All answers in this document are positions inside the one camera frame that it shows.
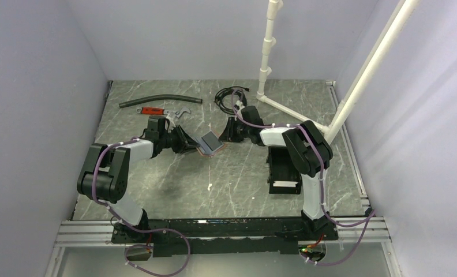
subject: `metal wrench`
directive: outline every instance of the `metal wrench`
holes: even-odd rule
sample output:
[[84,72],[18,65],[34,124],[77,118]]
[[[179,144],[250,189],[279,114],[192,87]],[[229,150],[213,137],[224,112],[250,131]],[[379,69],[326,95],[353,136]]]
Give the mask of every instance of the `metal wrench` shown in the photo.
[[148,115],[171,115],[176,118],[180,118],[183,113],[191,113],[191,110],[184,107],[179,111],[170,111],[164,110],[163,108],[150,108],[150,107],[139,107],[137,108],[137,113],[139,114],[148,114]]

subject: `floor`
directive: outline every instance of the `floor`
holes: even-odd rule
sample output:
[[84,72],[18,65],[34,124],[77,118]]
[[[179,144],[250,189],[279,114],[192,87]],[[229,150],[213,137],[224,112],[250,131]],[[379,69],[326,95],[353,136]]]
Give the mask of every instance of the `floor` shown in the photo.
[[[147,115],[136,113],[138,106],[118,108],[118,103],[148,95],[179,94],[202,98],[203,104],[174,100],[140,106],[178,110],[191,109],[177,124],[190,136],[209,130],[221,133],[227,114],[214,105],[216,92],[225,87],[249,87],[249,105],[257,107],[264,123],[298,121],[256,100],[257,80],[151,80],[115,81],[107,99],[96,134],[98,143],[116,143],[139,136]],[[268,80],[266,95],[297,112],[329,124],[334,102],[324,80]],[[338,135],[331,145],[334,158],[327,174],[327,203],[331,215],[363,215],[361,190],[346,141]],[[147,211],[149,218],[228,218],[300,215],[303,194],[268,194],[267,148],[246,140],[228,143],[212,158],[197,152],[175,154],[165,149],[154,159],[130,168],[128,192]],[[74,220],[109,219],[111,215],[84,196],[79,196]]]

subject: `white pvc pipe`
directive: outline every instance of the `white pvc pipe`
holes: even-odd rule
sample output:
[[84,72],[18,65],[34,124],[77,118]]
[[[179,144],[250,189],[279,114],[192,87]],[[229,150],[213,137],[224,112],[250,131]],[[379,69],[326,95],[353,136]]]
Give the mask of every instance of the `white pvc pipe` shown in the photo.
[[369,60],[368,65],[363,70],[361,78],[359,78],[359,80],[356,82],[356,86],[350,92],[349,98],[343,105],[341,112],[339,114],[336,114],[334,124],[332,124],[330,126],[329,131],[326,132],[324,137],[328,143],[331,143],[334,140],[335,136],[344,124],[344,121],[347,119],[347,117],[353,110],[354,106],[359,100],[359,97],[361,97],[364,89],[369,84],[371,78],[373,77],[381,62],[383,61],[383,58],[386,56],[388,50],[390,50],[390,47],[392,46],[393,42],[400,34],[401,30],[405,26],[405,23],[407,23],[407,20],[409,19],[409,17],[417,7],[419,2],[420,0],[405,0],[402,7],[400,7],[400,11],[397,13],[395,19],[390,25],[390,28],[386,31],[385,35],[383,36],[382,41],[376,48],[376,51]]
[[378,37],[378,39],[376,40],[376,42],[374,43],[374,46],[373,48],[371,49],[371,51],[369,52],[368,56],[366,57],[366,60],[365,62],[363,63],[363,65],[361,66],[358,74],[356,75],[356,77],[354,78],[354,81],[353,83],[351,84],[351,86],[349,87],[349,89],[347,90],[347,93],[346,93],[346,96],[344,97],[344,99],[341,100],[341,102],[339,103],[339,106],[337,107],[337,110],[336,110],[336,113],[334,115],[334,118],[332,119],[332,122],[330,124],[330,126],[332,126],[334,124],[334,122],[336,121],[338,115],[340,114],[340,112],[342,111],[342,107],[344,107],[344,104],[346,104],[347,100],[349,100],[349,96],[351,96],[351,93],[352,91],[354,90],[354,88],[356,87],[356,84],[358,83],[358,81],[361,79],[361,76],[363,76],[363,72],[365,71],[366,67],[368,67],[368,64],[369,64],[369,61],[371,60],[371,57],[376,53],[376,50],[378,49],[378,46],[380,45],[381,41],[383,40],[383,38],[385,37],[385,34],[388,32],[388,30],[390,29],[390,26],[392,25],[392,22],[395,20],[398,12],[400,11],[400,9],[402,8],[403,4],[405,3],[405,0],[400,0],[400,2],[397,4],[397,6],[395,7],[395,10],[394,12],[390,15],[390,18],[388,19],[387,23],[385,24],[385,27],[383,28],[383,30],[381,31],[381,34],[380,36]]
[[268,66],[268,60],[271,47],[276,44],[276,39],[273,38],[274,19],[276,17],[276,13],[282,7],[282,0],[269,0],[268,12],[266,14],[266,18],[268,20],[266,23],[266,33],[263,41],[263,58],[261,60],[261,68],[259,69],[259,87],[257,89],[258,98],[264,95],[264,84],[266,83],[268,75],[271,73],[271,68]]
[[265,95],[259,97],[259,100],[264,102],[264,103],[266,103],[266,104],[269,104],[269,105],[275,107],[278,110],[281,110],[281,111],[291,115],[294,118],[298,118],[301,121],[307,121],[307,120],[312,121],[315,124],[315,127],[317,127],[317,129],[320,130],[323,133],[327,132],[328,129],[329,129],[329,127],[327,127],[325,125],[322,125],[320,123],[317,123],[317,122],[311,120],[310,118],[308,118],[308,117],[306,117],[306,116],[304,116],[304,115],[302,115],[302,114],[300,114],[300,113],[298,113],[298,112],[296,112],[296,111],[294,111],[294,110],[292,110],[292,109],[290,109],[290,108],[288,108],[288,107],[286,107],[284,105],[281,105],[280,103],[278,103],[278,102],[276,102],[274,100],[269,99]]

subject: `black rubber hose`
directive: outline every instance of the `black rubber hose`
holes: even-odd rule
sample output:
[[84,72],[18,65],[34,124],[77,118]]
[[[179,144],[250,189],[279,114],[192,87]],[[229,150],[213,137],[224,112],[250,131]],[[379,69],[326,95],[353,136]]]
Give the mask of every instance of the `black rubber hose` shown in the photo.
[[147,97],[142,97],[138,98],[135,100],[130,100],[127,102],[123,102],[118,104],[120,108],[126,108],[130,106],[135,106],[151,101],[156,101],[156,100],[179,100],[179,101],[186,101],[186,102],[192,102],[192,103],[197,103],[197,104],[202,104],[203,99],[200,98],[194,98],[194,97],[189,97],[189,96],[184,96],[184,95],[176,95],[176,94],[159,94],[159,95],[152,95],[152,96],[147,96]]

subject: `black cable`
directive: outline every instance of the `black cable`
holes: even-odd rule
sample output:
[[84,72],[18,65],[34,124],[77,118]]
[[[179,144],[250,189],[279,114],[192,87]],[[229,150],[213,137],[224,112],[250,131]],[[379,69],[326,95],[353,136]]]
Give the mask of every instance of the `black cable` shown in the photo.
[[[229,88],[222,88],[215,95],[215,100],[214,100],[215,104],[220,108],[220,110],[222,112],[224,112],[226,114],[234,115],[234,111],[233,111],[232,107],[226,107],[223,104],[223,98],[231,95],[232,92],[234,91],[234,89],[236,89],[236,88],[240,88],[245,91],[249,91],[249,88],[239,87],[239,86],[235,85],[235,86],[229,87]],[[239,91],[235,92],[235,95],[239,96],[239,100],[242,102],[242,104],[244,106],[247,106],[247,98],[245,97],[245,95],[242,91],[239,90]]]
[[138,98],[135,100],[122,102],[122,103],[118,104],[118,106],[120,108],[126,108],[126,107],[130,107],[130,106],[147,103],[150,101],[157,101],[157,100],[179,100],[179,101],[186,101],[186,102],[192,102],[192,103],[197,103],[197,104],[203,103],[203,99],[201,99],[201,98],[195,98],[195,97],[184,96],[184,95],[176,95],[176,94],[161,94],[161,95],[151,95],[151,96],[147,96],[147,97]]

